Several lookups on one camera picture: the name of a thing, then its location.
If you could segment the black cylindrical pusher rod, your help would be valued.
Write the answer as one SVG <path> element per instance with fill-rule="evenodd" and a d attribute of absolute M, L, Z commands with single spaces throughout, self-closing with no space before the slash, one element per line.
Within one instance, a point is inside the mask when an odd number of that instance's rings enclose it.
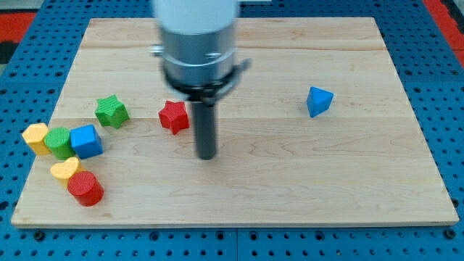
<path fill-rule="evenodd" d="M 217 151 L 215 107 L 200 101 L 191 103 L 196 155 L 201 160 L 211 160 Z"/>

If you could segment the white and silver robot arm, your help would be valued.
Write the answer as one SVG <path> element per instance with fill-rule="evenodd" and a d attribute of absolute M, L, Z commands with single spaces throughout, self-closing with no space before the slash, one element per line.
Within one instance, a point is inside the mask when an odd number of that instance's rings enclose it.
<path fill-rule="evenodd" d="M 167 86 L 191 105 L 196 155 L 217 154 L 215 105 L 249 67 L 236 63 L 237 0 L 153 0 L 161 38 L 153 47 L 162 58 Z"/>

